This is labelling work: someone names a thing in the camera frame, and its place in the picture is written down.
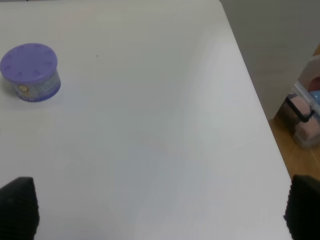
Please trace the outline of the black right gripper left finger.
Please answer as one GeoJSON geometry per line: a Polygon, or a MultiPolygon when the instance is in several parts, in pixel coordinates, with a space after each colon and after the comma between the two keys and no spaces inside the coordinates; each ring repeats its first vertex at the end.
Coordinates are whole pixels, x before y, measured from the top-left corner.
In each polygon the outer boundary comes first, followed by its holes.
{"type": "Polygon", "coordinates": [[[39,205],[32,177],[18,177],[0,188],[2,240],[33,240],[39,223],[39,205]]]}

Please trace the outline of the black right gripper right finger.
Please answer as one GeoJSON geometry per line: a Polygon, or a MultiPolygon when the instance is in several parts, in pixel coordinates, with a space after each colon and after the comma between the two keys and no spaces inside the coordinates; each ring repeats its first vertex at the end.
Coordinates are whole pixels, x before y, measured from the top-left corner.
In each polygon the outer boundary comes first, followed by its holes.
{"type": "Polygon", "coordinates": [[[283,217],[292,239],[318,240],[320,181],[309,175],[294,175],[283,217]]]}

